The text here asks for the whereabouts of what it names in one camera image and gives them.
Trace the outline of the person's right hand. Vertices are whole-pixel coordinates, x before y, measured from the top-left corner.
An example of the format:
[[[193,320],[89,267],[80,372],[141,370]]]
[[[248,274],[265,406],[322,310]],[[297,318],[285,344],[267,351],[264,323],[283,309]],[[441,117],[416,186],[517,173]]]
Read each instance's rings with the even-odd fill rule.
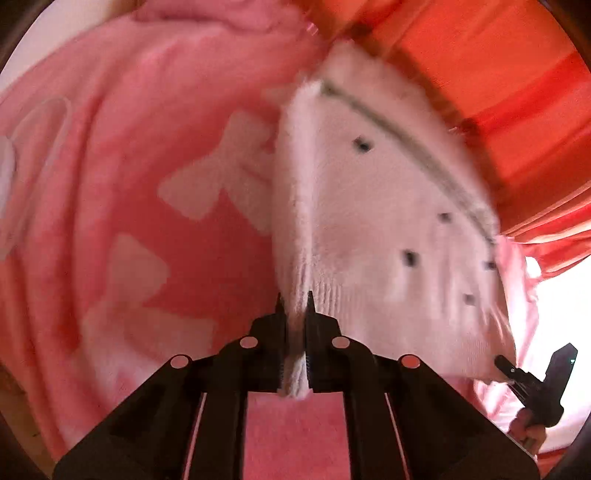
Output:
[[[533,413],[527,408],[518,411],[509,425],[508,435],[533,456],[538,454],[547,439],[546,427],[535,424]]]

